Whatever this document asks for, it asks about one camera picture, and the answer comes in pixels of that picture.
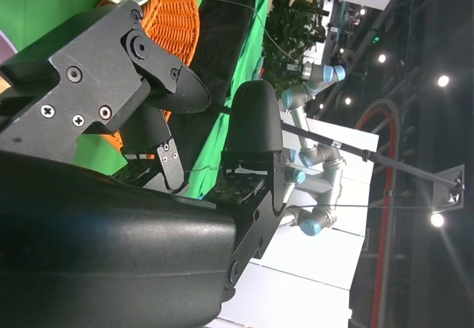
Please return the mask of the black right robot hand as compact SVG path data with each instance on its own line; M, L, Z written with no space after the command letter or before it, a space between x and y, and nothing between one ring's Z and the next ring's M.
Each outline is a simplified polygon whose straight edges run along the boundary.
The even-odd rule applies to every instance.
M124 1L79 13L1 65L1 325L203 327L284 212L270 84L242 84L222 174L202 199L164 111L199 113L199 77Z

